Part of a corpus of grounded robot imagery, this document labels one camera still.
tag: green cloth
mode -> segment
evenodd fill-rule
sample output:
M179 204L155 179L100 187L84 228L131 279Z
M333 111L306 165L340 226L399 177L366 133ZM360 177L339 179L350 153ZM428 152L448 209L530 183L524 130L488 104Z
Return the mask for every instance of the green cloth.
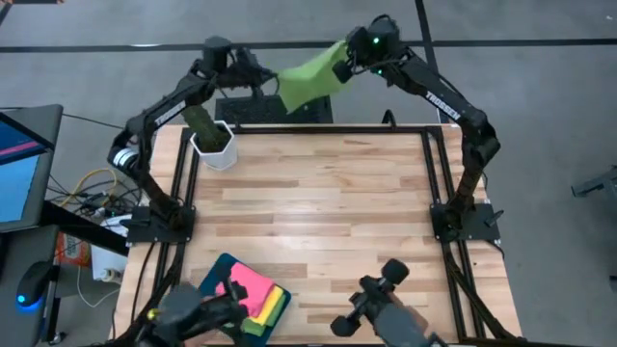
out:
M279 315L281 314L282 306L284 305L284 303L285 303L285 296L282 295L279 301L277 302L277 304L274 306L274 308L272 308L272 313L270 313L270 316L268 317L268 320L266 321L266 326L274 327L274 323L277 321L277 318L279 318Z
M242 331L246 334L253 334L255 336L262 336L263 332L266 331L266 326L262 326L261 324L257 324L249 318L246 318L242 322Z
M347 60L346 51L347 45L341 40L309 62L279 72L279 95L287 114L308 101L342 89L332 67Z
M262 336L263 332L265 332L267 327L274 327L274 323L277 321L277 318L279 318L284 303L285 296L282 295L281 298L277 301L277 304L274 306L274 308L272 308L272 313L270 313L270 315L268 316L266 325L257 324L256 322L247 318L242 322L242 331L246 334Z

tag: wooden tabletop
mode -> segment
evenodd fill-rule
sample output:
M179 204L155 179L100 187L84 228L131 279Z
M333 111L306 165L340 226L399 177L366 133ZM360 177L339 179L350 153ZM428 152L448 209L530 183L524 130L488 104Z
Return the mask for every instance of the wooden tabletop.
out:
M151 174L168 192L181 130L163 127L152 157ZM443 134L457 184L463 172L460 129L445 125ZM437 160L436 143L431 148ZM348 298L359 289L359 278L378 277L395 257L410 268L396 289L402 302L430 322L429 330L456 341L442 251L432 236L419 135L239 135L238 152L238 163L224 172L200 164L198 221L186 249L184 280L198 286L219 254L230 253L293 295L270 342L381 343L368 323L349 338L334 336L330 323L351 311ZM438 179L446 197L443 177ZM475 197L486 198L482 186ZM482 241L468 246L478 294L507 330L520 334L500 253ZM119 334L128 326L147 250L148 244L138 245L128 256L116 308ZM146 268L138 312L151 291L157 256L158 246ZM472 335L469 304L461 296ZM228 342L219 334L211 343Z

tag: computer monitor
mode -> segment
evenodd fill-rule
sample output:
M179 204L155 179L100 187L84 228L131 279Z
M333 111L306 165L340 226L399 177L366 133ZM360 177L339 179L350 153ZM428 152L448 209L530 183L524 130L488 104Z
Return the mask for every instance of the computer monitor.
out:
M42 136L0 112L0 165L53 150Z

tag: white cable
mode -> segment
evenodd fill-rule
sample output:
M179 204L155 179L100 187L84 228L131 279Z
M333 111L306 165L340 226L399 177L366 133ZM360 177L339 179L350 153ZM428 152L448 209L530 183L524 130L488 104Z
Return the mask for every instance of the white cable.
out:
M96 304L93 305L93 304L90 304L86 300L86 298L84 298L84 295L81 293L81 287L79 286L80 281L81 281L81 266L79 266L79 268L77 269L77 293L79 293L79 296L81 297L81 300L83 300L83 302L86 305L88 305L89 307L92 307L92 308L98 307L100 305L100 303L105 301L105 299L109 298L110 296L112 296L112 295L114 295L114 294L116 294L116 293L118 293L120 291L119 288L114 290L113 292L111 292L111 293L105 295L104 297L102 297Z

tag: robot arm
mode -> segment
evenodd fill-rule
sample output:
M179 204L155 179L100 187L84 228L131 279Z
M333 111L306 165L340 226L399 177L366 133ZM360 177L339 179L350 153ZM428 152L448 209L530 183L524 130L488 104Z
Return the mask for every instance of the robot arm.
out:
M228 57L232 63L228 66ZM108 162L131 177L150 198L152 212L170 229L180 228L183 208L165 194L149 175L152 156L151 138L167 122L185 108L201 105L217 88L251 88L254 93L273 78L275 73L261 67L249 49L239 47L231 51L229 40L212 37L205 41L202 58L197 59L175 90L126 123L114 139Z
M349 59L333 68L340 82L345 83L352 75L369 69L386 79L388 86L420 95L461 126L465 171L438 222L443 241L451 241L462 228L463 214L473 207L473 191L484 168L499 151L495 130L483 111L473 107L410 47L401 43L399 29L389 16L378 16L368 28L356 28L346 41Z

